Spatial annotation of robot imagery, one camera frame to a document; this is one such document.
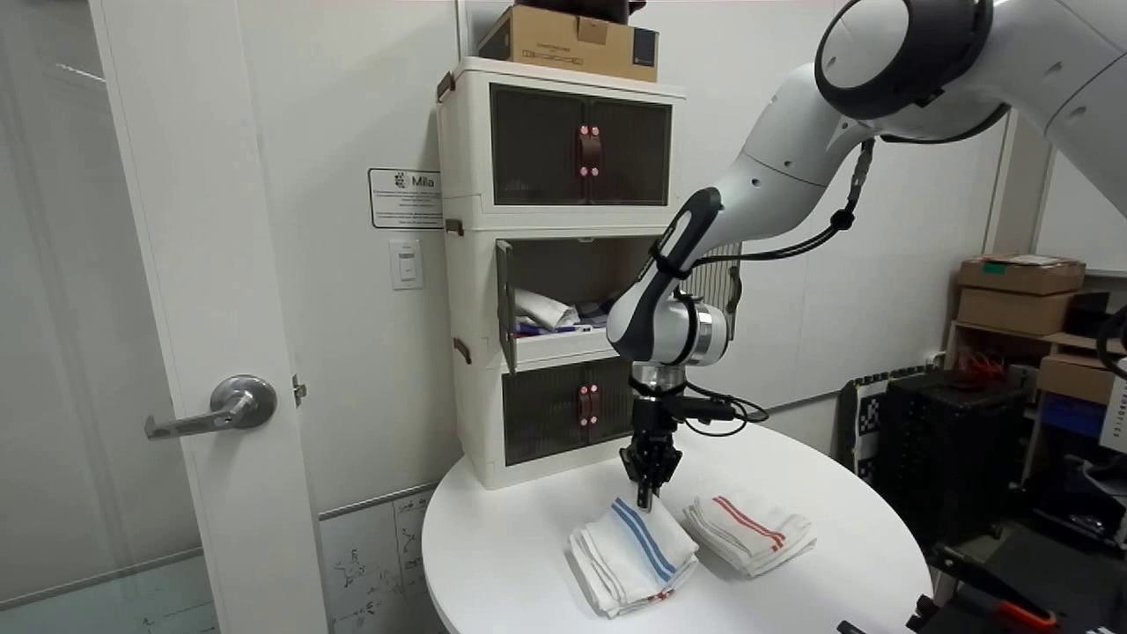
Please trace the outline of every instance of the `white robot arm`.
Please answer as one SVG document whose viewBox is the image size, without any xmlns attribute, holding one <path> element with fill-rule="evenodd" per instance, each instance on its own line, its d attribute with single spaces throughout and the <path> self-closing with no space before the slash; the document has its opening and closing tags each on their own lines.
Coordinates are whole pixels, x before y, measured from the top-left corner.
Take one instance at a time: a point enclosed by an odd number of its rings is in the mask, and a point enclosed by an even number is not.
<svg viewBox="0 0 1127 634">
<path fill-rule="evenodd" d="M 721 360 L 733 325 L 681 283 L 717 247 L 795 229 L 854 150 L 963 141 L 1024 114 L 1127 215 L 1122 0 L 854 0 L 762 114 L 733 168 L 696 190 L 611 313 L 634 364 L 636 499 L 673 476 L 682 368 Z"/>
</svg>

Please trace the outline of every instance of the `round white table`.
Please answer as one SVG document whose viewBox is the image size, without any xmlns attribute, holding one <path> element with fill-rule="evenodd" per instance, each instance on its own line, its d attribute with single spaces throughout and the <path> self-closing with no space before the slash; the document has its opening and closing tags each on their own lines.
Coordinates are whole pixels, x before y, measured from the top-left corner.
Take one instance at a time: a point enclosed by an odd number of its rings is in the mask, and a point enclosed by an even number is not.
<svg viewBox="0 0 1127 634">
<path fill-rule="evenodd" d="M 568 559 L 568 532 L 598 519 L 625 485 L 621 463 L 534 482 L 483 491 L 467 463 L 438 485 L 423 523 L 423 570 L 452 634 L 831 634 L 843 619 L 865 634 L 904 630 L 921 597 L 935 597 L 904 523 L 831 457 L 749 425 L 729 441 L 675 435 L 682 463 L 662 491 L 681 510 L 744 485 L 815 523 L 815 550 L 775 575 L 739 583 L 713 557 L 686 570 L 668 604 L 604 619 Z"/>
</svg>

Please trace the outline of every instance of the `white towel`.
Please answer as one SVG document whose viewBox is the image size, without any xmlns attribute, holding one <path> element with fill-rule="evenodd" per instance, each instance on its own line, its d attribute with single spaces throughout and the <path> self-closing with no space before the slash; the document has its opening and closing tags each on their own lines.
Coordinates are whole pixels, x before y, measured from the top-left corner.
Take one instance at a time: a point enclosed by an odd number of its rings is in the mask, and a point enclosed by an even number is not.
<svg viewBox="0 0 1127 634">
<path fill-rule="evenodd" d="M 568 305 L 555 305 L 551 298 L 519 288 L 513 308 L 519 308 L 519 313 L 528 313 L 534 325 L 544 325 L 551 332 L 574 332 L 577 327 L 577 309 Z"/>
<path fill-rule="evenodd" d="M 652 499 L 652 510 L 618 499 L 604 519 L 571 532 L 568 557 L 577 586 L 604 616 L 621 616 L 673 597 L 696 559 L 696 543 Z"/>
<path fill-rule="evenodd" d="M 762 578 L 815 546 L 815 524 L 802 516 L 744 491 L 695 499 L 682 528 L 744 578 Z"/>
</svg>

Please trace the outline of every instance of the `white door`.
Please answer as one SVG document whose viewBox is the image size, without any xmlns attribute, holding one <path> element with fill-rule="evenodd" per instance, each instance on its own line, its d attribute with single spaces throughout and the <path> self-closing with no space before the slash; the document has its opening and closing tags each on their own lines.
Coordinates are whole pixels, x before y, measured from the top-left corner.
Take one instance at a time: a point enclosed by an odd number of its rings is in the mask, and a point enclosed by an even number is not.
<svg viewBox="0 0 1127 634">
<path fill-rule="evenodd" d="M 260 430 L 167 441 L 182 451 L 220 630 L 329 630 L 240 8 L 91 0 L 91 17 L 172 411 L 204 416 L 237 374 L 278 394 Z"/>
</svg>

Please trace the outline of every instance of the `blue stripe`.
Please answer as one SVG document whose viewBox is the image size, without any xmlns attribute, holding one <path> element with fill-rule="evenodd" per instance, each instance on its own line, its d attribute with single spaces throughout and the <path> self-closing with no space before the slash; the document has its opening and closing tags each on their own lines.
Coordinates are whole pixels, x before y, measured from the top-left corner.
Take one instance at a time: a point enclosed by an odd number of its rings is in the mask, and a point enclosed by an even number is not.
<svg viewBox="0 0 1127 634">
<path fill-rule="evenodd" d="M 675 568 L 662 557 L 658 543 L 652 539 L 652 532 L 645 528 L 645 523 L 634 516 L 634 508 L 627 505 L 613 505 L 613 516 L 634 532 L 645 559 L 656 568 L 656 575 L 662 583 L 668 583 L 675 575 Z"/>
<path fill-rule="evenodd" d="M 642 546 L 648 568 L 652 568 L 662 583 L 668 583 L 667 568 L 656 559 L 656 553 L 652 553 L 652 546 L 645 543 L 645 535 L 636 532 L 636 524 L 634 524 L 621 508 L 613 508 L 613 516 L 627 524 L 627 532 L 634 532 L 634 543 Z"/>
<path fill-rule="evenodd" d="M 658 557 L 658 563 L 667 568 L 667 575 L 673 578 L 675 575 L 675 568 L 667 559 L 667 553 L 662 553 L 662 546 L 658 546 L 658 539 L 648 532 L 648 524 L 636 519 L 636 510 L 634 508 L 627 508 L 625 499 L 618 499 L 621 505 L 621 510 L 642 528 L 642 535 L 645 535 L 645 543 L 656 550 L 656 557 Z"/>
</svg>

